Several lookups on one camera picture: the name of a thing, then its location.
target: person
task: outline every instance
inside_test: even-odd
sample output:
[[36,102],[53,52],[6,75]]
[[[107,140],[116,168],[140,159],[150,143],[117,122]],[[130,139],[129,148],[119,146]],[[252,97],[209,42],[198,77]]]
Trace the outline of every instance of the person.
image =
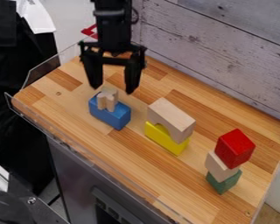
[[53,33],[35,35],[16,2],[0,0],[0,165],[36,194],[53,178],[46,137],[8,108],[4,93],[18,92],[29,70],[56,53]]

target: wooden block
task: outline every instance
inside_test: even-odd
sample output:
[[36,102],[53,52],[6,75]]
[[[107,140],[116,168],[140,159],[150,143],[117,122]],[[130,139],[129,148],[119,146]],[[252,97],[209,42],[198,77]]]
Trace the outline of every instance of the wooden block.
[[97,95],[91,98],[88,104],[92,116],[111,125],[116,130],[121,130],[130,121],[130,108],[121,102],[115,105],[114,112],[107,109],[99,110],[97,108]]
[[228,169],[214,151],[208,152],[205,166],[219,183],[234,176],[240,169],[240,166],[235,167],[234,169]]
[[115,97],[113,95],[108,95],[106,97],[106,104],[107,104],[107,110],[110,112],[114,112],[115,106],[117,102],[115,101]]
[[115,104],[118,102],[118,90],[112,87],[102,87],[101,92],[107,95],[113,95],[115,98]]
[[194,130],[196,121],[165,98],[153,102],[147,111],[147,120],[153,125],[162,124],[177,144],[183,143]]
[[242,171],[239,170],[234,176],[227,178],[223,182],[218,182],[213,175],[208,172],[206,175],[207,182],[216,190],[218,194],[223,194],[228,191],[230,188],[238,183],[240,176],[242,175]]
[[215,153],[229,169],[247,162],[255,145],[239,129],[234,129],[219,137]]
[[102,110],[107,107],[106,95],[104,93],[99,93],[97,96],[97,108]]
[[115,88],[103,87],[97,95],[97,108],[107,109],[109,112],[115,111],[115,106],[118,103],[118,91]]
[[185,149],[190,140],[190,137],[188,137],[183,143],[176,143],[171,139],[168,130],[163,125],[153,125],[150,122],[145,123],[144,133],[148,138],[160,144],[176,156]]

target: wooden tabletop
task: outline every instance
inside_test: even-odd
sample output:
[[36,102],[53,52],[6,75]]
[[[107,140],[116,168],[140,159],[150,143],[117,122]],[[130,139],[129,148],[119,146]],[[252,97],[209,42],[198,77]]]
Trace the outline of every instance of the wooden tabletop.
[[[20,91],[12,103],[135,193],[143,194],[135,185],[144,189],[148,194],[141,196],[175,221],[185,223],[166,206],[193,223],[250,223],[280,162],[280,121],[152,58],[147,60],[141,86],[132,95],[123,91],[123,68],[104,67],[106,85],[119,88],[120,101],[132,109],[131,122],[121,131],[88,113],[88,100],[97,91],[88,85],[78,58]],[[178,157],[144,136],[147,105],[159,97],[197,121],[191,142]],[[241,167],[239,183],[219,195],[205,180],[204,162],[217,138],[235,128],[257,147]]]

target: yellow arch block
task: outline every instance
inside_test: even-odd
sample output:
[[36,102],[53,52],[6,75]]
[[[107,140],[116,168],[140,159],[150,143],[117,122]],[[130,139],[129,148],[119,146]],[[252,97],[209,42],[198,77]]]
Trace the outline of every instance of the yellow arch block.
[[150,122],[145,123],[144,133],[152,141],[163,146],[176,156],[178,156],[185,149],[190,141],[190,137],[188,137],[184,142],[176,143],[171,139],[169,131],[163,125],[153,125]]

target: white block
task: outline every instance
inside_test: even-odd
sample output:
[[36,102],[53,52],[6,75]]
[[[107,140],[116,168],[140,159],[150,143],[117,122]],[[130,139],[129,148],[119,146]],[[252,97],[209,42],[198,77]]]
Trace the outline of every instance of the white block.
[[210,151],[207,154],[205,166],[219,183],[234,176],[240,169],[240,166],[232,170],[228,169],[214,151]]

